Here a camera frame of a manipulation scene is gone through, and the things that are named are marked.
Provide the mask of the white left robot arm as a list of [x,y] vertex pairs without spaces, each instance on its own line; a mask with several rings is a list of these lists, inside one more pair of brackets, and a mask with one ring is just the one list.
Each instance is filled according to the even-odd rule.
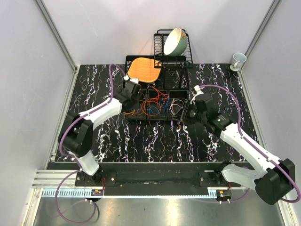
[[89,185],[97,186],[102,180],[102,175],[97,172],[100,166],[91,151],[94,130],[106,120],[134,110],[142,91],[139,80],[130,79],[120,92],[103,103],[79,114],[66,116],[58,137],[59,151],[75,160],[80,170],[86,173],[85,181]]

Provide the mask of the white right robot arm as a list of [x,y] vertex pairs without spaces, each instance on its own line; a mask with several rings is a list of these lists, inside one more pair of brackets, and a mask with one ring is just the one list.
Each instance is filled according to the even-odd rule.
[[282,200],[295,186],[295,164],[281,160],[252,140],[230,116],[220,113],[205,101],[188,101],[183,105],[180,120],[201,123],[205,129],[233,147],[252,166],[252,169],[224,163],[215,170],[214,182],[225,186],[232,182],[254,190],[267,204]]

